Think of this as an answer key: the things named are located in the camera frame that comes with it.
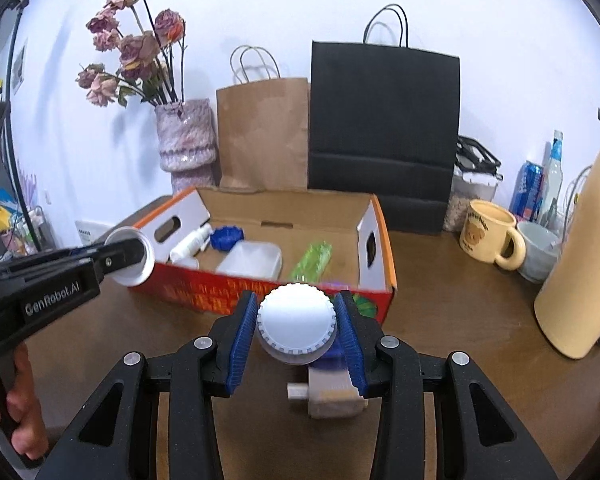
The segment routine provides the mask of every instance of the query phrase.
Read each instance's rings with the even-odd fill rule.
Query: mug handle
[[[513,240],[513,254],[505,258],[501,254],[496,255],[496,264],[504,270],[516,270],[525,261],[526,245],[525,239],[515,227],[507,229],[507,234]]]

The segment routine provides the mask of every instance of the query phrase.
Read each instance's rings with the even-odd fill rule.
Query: black bag
[[[373,20],[398,14],[394,7],[404,17],[400,45],[366,44]],[[308,182],[375,193],[389,229],[433,233],[453,177],[460,60],[409,48],[406,20],[391,4],[371,19],[363,43],[314,42]]]

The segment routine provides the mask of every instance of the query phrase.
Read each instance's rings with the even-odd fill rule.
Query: black bag handle
[[[402,12],[402,15],[400,15],[398,13],[398,11],[394,9],[394,7],[398,7],[398,9],[400,9],[400,11]],[[376,12],[374,14],[374,16],[371,18],[371,20],[366,24],[365,33],[364,33],[364,36],[362,37],[362,43],[366,44],[366,38],[369,35],[369,30],[371,30],[372,23],[380,14],[382,14],[386,10],[392,10],[393,12],[395,12],[396,15],[398,16],[398,19],[400,20],[400,41],[398,42],[398,46],[402,46],[402,36],[404,35],[404,47],[408,48],[409,47],[409,22],[407,21],[407,13],[404,12],[404,9],[402,8],[402,6],[400,4],[385,5],[382,9],[378,10],[378,12]]]

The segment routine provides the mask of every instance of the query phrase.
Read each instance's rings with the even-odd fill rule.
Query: human hand
[[[11,445],[19,454],[26,454],[30,459],[36,460],[46,453],[49,442],[42,421],[42,409],[34,389],[29,351],[24,343],[14,350],[13,362],[16,380],[13,389],[7,394],[7,409],[11,418],[20,425],[13,432]]]

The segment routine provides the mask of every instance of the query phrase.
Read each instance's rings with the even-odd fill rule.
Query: paper bag handle
[[[402,16],[398,13],[397,10],[394,9],[394,7],[398,7],[398,9],[400,9],[402,11]],[[398,41],[398,46],[402,46],[402,36],[404,35],[404,47],[408,48],[409,47],[409,22],[407,21],[407,13],[404,12],[404,9],[402,8],[402,6],[400,4],[388,4],[388,5],[384,6],[382,9],[378,10],[378,12],[376,12],[374,14],[374,16],[371,18],[371,20],[366,24],[365,33],[362,37],[362,43],[366,44],[366,38],[369,35],[369,31],[371,30],[372,23],[380,14],[382,14],[386,10],[392,10],[393,12],[395,12],[396,15],[398,16],[398,19],[400,20],[400,41]]]
[[[276,67],[276,73],[278,74],[278,79],[280,79],[280,69],[278,68],[278,64],[276,63],[276,59],[271,55],[271,53],[264,47],[262,46],[251,46],[251,45],[240,45],[238,47],[236,47],[234,49],[234,51],[231,53],[231,56],[229,58],[229,65],[231,66],[231,70],[234,73],[234,75],[236,76],[236,78],[238,79],[238,81],[240,81],[240,83],[244,83],[244,81],[240,78],[240,75],[238,74],[238,72],[236,72],[235,68],[234,68],[234,55],[236,52],[238,52],[241,48],[243,48],[244,50],[242,51],[242,53],[240,54],[240,67],[242,68],[242,74],[244,75],[244,78],[247,80],[247,83],[250,83],[251,81],[249,81],[249,76],[247,76],[247,72],[244,69],[244,63],[242,62],[242,57],[250,50],[254,50],[256,52],[256,54],[258,54],[258,56],[260,57],[260,60],[262,62],[262,66],[264,67],[264,70],[267,72],[267,77],[269,79],[271,79],[271,74],[269,72],[269,67],[267,67],[267,63],[264,61],[264,57],[262,57],[262,54],[260,53],[260,51],[264,51],[273,61],[273,65],[275,65]]]

